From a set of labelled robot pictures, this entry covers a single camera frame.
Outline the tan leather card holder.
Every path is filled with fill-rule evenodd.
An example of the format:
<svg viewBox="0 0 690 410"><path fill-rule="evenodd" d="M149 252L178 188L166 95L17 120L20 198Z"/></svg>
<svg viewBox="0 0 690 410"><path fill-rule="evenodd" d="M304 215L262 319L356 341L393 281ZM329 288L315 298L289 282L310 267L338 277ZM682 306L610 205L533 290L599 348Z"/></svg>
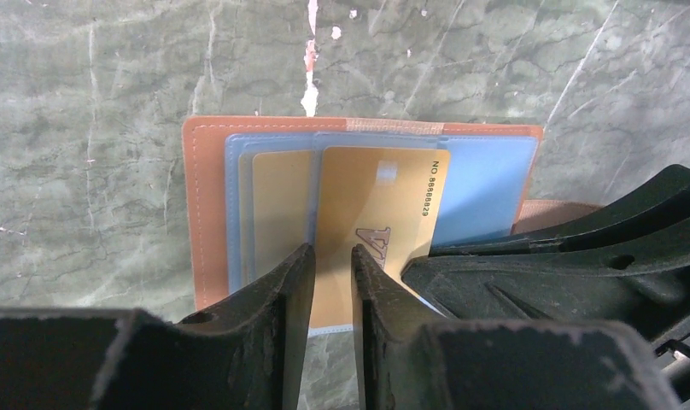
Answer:
<svg viewBox="0 0 690 410"><path fill-rule="evenodd" d="M234 292L225 246L225 144L239 133L394 132L484 139L480 151L460 144L465 165L447 185L436 223L436 243L504 237L575 220L593 204L526 197L529 174L543 131L539 126L435 123L390 119L284 116L193 116L184 122L182 146L195 305L206 308Z"/></svg>

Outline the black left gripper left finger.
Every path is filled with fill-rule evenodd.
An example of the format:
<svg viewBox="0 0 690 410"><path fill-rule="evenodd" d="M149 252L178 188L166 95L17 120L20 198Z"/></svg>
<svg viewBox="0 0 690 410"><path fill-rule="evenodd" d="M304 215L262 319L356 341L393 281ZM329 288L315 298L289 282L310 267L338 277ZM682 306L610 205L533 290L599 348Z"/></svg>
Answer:
<svg viewBox="0 0 690 410"><path fill-rule="evenodd" d="M178 323L141 308L0 307L0 409L294 409L314 276L304 244Z"/></svg>

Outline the gold card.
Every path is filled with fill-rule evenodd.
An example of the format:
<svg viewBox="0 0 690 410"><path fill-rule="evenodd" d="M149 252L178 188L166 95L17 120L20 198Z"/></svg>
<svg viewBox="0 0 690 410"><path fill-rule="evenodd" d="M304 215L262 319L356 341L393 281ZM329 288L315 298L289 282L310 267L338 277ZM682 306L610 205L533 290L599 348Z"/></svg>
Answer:
<svg viewBox="0 0 690 410"><path fill-rule="evenodd" d="M322 156L310 327L353 323L351 250L358 244L397 284L430 251L451 160L446 149L334 146Z"/></svg>
<svg viewBox="0 0 690 410"><path fill-rule="evenodd" d="M254 269L259 277L307 241L311 165L310 150L254 156Z"/></svg>

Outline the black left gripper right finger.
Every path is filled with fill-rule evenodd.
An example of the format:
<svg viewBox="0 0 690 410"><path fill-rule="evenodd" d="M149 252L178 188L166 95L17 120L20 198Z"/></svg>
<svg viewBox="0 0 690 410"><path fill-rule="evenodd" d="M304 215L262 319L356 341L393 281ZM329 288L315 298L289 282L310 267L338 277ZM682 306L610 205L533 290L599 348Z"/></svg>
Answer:
<svg viewBox="0 0 690 410"><path fill-rule="evenodd" d="M351 252L363 409L677 409L648 343L614 321L447 319Z"/></svg>

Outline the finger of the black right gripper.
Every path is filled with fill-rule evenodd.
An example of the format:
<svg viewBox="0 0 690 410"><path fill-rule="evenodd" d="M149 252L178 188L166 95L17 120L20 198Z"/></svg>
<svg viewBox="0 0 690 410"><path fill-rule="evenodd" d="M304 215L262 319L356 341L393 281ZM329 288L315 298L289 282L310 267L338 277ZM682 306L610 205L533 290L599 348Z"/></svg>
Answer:
<svg viewBox="0 0 690 410"><path fill-rule="evenodd" d="M613 203L571 221L498 239L434 247L431 256L524 255L597 249L690 217L690 168L674 164Z"/></svg>
<svg viewBox="0 0 690 410"><path fill-rule="evenodd" d="M615 320L647 340L690 335L690 223L598 249L411 261L404 282L457 319Z"/></svg>

